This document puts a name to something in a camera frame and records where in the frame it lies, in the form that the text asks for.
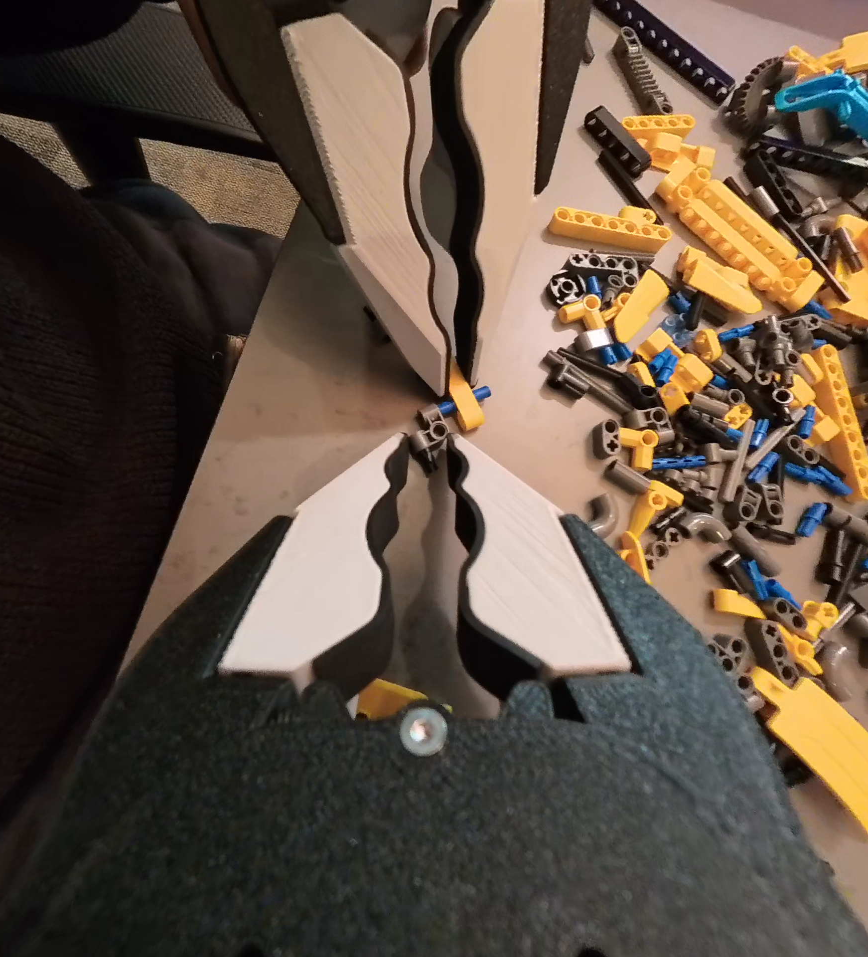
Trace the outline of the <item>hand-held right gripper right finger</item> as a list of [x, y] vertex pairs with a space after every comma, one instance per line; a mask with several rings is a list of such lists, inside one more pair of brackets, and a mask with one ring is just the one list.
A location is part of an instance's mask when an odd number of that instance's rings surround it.
[[464, 669], [498, 700], [525, 680], [624, 673], [631, 660], [564, 512], [464, 437], [447, 445]]

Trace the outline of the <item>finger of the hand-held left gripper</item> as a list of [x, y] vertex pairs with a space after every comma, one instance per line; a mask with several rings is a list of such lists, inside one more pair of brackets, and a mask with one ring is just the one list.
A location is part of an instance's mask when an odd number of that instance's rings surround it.
[[435, 394], [449, 346], [408, 195], [412, 104], [402, 67], [341, 13], [282, 29], [343, 239], [337, 251], [383, 328]]
[[459, 2], [433, 61], [435, 125], [453, 173], [454, 355], [475, 379], [532, 215], [545, 4]]

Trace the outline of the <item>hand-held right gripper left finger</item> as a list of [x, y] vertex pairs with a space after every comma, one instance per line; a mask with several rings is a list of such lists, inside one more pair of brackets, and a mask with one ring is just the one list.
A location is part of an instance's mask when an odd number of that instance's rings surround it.
[[399, 528], [410, 455], [395, 434], [304, 500], [221, 655], [221, 674], [273, 676], [355, 698], [390, 661], [394, 609], [383, 552]]

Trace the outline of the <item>yellow short beam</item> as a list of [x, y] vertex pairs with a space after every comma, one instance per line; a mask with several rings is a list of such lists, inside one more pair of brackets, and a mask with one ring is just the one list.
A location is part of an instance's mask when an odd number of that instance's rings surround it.
[[481, 427], [485, 422], [482, 403], [491, 395], [489, 387], [473, 388], [457, 361], [452, 359], [447, 380], [447, 397], [453, 407], [451, 413], [461, 432], [469, 432]]

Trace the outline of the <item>black beam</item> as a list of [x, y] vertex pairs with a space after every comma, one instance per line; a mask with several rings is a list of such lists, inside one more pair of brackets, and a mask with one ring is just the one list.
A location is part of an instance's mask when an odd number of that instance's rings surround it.
[[650, 153], [622, 126], [622, 123], [603, 105], [588, 112], [583, 127], [599, 145], [634, 180], [650, 170]]

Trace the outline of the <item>black office chair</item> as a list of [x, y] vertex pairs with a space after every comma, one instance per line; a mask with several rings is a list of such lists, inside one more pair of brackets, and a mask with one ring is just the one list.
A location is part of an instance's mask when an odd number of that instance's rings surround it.
[[0, 104], [54, 125], [92, 184], [149, 179], [142, 140], [276, 161], [180, 13], [152, 4], [103, 40], [1, 60]]

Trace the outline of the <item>grey gear rack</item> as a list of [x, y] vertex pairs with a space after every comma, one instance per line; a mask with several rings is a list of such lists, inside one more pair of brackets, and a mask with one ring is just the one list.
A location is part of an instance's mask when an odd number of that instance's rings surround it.
[[654, 78], [643, 45], [632, 28], [620, 29], [611, 52], [642, 114], [673, 115], [674, 108]]

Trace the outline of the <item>person's dark trousers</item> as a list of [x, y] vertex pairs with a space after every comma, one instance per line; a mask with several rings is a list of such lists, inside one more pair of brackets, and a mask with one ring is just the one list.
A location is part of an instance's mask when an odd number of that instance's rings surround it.
[[164, 185], [123, 179], [93, 202], [182, 306], [192, 324], [226, 340], [246, 340], [283, 240], [253, 228], [206, 220]]

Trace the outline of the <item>long dark blue beam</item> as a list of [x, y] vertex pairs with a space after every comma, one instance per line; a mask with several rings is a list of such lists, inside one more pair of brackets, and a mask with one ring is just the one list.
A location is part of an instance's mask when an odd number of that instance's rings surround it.
[[727, 101], [734, 78], [645, 6], [636, 1], [593, 1], [592, 5], [619, 28], [633, 30], [646, 50], [707, 100]]

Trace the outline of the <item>pile of plastic building pieces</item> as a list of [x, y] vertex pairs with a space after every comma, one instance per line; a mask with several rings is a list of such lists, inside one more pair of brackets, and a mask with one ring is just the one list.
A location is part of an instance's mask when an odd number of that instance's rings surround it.
[[578, 334], [549, 352], [548, 386], [614, 411], [593, 427], [604, 478], [635, 497], [619, 556], [645, 581], [701, 537], [765, 669], [834, 698], [844, 628], [868, 669], [868, 221], [790, 221], [773, 161], [746, 156], [753, 190], [715, 177], [687, 141], [691, 115], [620, 120], [651, 156], [628, 176], [598, 160], [628, 204], [556, 207], [549, 236], [579, 244], [546, 295]]

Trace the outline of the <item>person's black sweater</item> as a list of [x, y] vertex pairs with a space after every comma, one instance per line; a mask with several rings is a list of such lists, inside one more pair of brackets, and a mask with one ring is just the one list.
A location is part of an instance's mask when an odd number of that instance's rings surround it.
[[135, 628], [220, 406], [215, 339], [0, 137], [0, 827]]

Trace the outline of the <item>partly built toy vehicle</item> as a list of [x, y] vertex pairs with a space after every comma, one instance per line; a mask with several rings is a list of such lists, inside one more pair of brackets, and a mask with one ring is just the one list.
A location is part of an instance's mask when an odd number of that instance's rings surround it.
[[868, 189], [868, 30], [813, 56], [792, 46], [757, 65], [723, 109], [746, 156]]

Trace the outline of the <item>large yellow curved panel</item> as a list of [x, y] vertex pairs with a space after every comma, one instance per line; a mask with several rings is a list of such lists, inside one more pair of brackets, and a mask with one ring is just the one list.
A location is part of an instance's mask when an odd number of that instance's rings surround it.
[[790, 687], [756, 666], [751, 679], [771, 708], [768, 729], [814, 772], [868, 835], [868, 732], [805, 678]]

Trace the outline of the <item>yellow frame assembly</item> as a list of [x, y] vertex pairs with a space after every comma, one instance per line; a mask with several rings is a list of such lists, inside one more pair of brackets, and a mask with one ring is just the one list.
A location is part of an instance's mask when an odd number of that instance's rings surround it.
[[453, 709], [450, 704], [431, 700], [420, 691], [377, 678], [358, 695], [348, 700], [347, 709], [356, 720], [382, 721], [404, 709], [422, 706], [438, 706], [448, 713]]

